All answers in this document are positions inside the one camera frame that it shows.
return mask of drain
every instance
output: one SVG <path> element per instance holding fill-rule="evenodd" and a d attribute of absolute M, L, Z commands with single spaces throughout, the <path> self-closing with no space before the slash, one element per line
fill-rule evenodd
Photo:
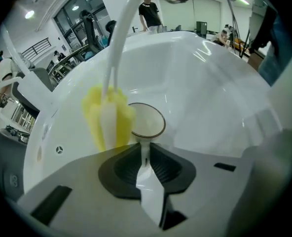
<path fill-rule="evenodd" d="M 58 146 L 57 148 L 56 148 L 56 153 L 58 153 L 58 154 L 62 154 L 63 153 L 63 147 L 62 146 Z"/>

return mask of black t-shirt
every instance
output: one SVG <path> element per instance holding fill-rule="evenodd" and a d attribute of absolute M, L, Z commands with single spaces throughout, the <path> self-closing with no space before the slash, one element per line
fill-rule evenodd
<path fill-rule="evenodd" d="M 140 7 L 138 7 L 138 11 L 140 15 L 144 16 L 147 27 L 161 25 L 157 16 L 159 10 L 154 2 L 151 2 L 150 4 L 142 3 Z"/>
<path fill-rule="evenodd" d="M 60 53 L 57 57 L 58 61 L 63 60 L 66 56 L 63 53 Z"/>

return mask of railing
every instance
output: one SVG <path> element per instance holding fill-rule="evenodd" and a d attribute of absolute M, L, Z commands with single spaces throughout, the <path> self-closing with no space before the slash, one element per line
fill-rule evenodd
<path fill-rule="evenodd" d="M 21 104 L 18 104 L 16 110 L 12 114 L 11 120 L 28 132 L 32 131 L 35 122 L 35 119 L 22 107 Z"/>
<path fill-rule="evenodd" d="M 48 38 L 46 38 L 23 51 L 22 55 L 28 60 L 32 60 L 38 54 L 46 51 L 50 46 L 51 43 L 48 41 Z"/>

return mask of black frame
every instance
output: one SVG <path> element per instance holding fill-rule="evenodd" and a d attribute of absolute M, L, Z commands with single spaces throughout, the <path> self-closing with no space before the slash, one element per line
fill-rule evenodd
<path fill-rule="evenodd" d="M 104 5 L 104 3 L 100 4 L 100 5 L 98 6 L 98 8 L 92 8 L 91 4 L 89 3 L 89 0 L 86 0 L 86 2 L 87 2 L 88 6 L 89 6 L 89 8 L 90 8 L 90 13 L 93 14 L 94 18 L 95 18 L 95 14 L 96 14 L 96 13 L 98 13 L 99 11 L 101 11 L 101 10 L 103 10 L 103 9 L 106 8 L 105 5 Z M 67 12 L 66 12 L 65 5 L 64 5 L 64 6 L 63 6 L 63 7 L 57 12 L 57 14 L 59 14 L 61 11 L 64 13 L 64 15 L 65 15 L 66 18 L 67 18 L 67 21 L 68 21 L 68 24 L 69 24 L 69 26 L 70 26 L 70 29 L 67 30 L 66 32 L 64 31 L 64 29 L 62 28 L 61 24 L 59 23 L 59 21 L 58 21 L 58 19 L 57 19 L 57 14 L 56 14 L 56 16 L 54 17 L 54 20 L 55 20 L 55 22 L 56 22 L 56 24 L 57 24 L 59 30 L 60 30 L 61 33 L 63 34 L 64 38 L 66 39 L 67 43 L 70 45 L 70 43 L 69 43 L 67 37 L 68 37 L 72 32 L 74 33 L 74 29 L 75 29 L 77 26 L 79 26 L 79 24 L 82 23 L 82 19 L 81 19 L 78 23 L 73 24 L 72 21 L 71 21 L 71 19 L 70 19 L 70 17 L 68 16 L 68 14 L 67 14 Z M 81 42 L 81 40 L 79 39 L 79 37 L 77 36 L 77 34 L 75 34 L 75 36 L 76 36 L 76 38 L 77 38 L 79 44 L 80 44 L 81 46 L 83 46 L 83 43 Z"/>
<path fill-rule="evenodd" d="M 11 10 L 16 0 L 3 0 L 0 6 L 0 24 Z M 292 3 L 285 0 L 270 0 L 280 13 L 281 19 L 292 38 Z M 0 235 L 9 235 L 9 230 L 26 236 L 44 236 L 49 234 L 47 227 L 37 221 L 31 221 L 23 215 L 15 203 L 6 200 L 0 191 Z M 290 183 L 269 210 L 268 215 L 260 219 L 258 224 L 246 236 L 292 236 L 292 175 Z"/>

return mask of yellow sponge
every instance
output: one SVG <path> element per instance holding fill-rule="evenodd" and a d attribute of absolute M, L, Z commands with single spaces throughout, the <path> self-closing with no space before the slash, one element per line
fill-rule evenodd
<path fill-rule="evenodd" d="M 105 151 L 106 147 L 100 122 L 101 93 L 101 85 L 89 89 L 88 94 L 82 100 L 82 110 L 90 127 L 94 143 L 100 151 Z M 115 103 L 116 105 L 116 147 L 127 145 L 135 120 L 135 109 L 127 105 L 127 97 L 123 95 L 121 89 L 115 92 L 111 86 L 108 88 L 104 101 Z"/>

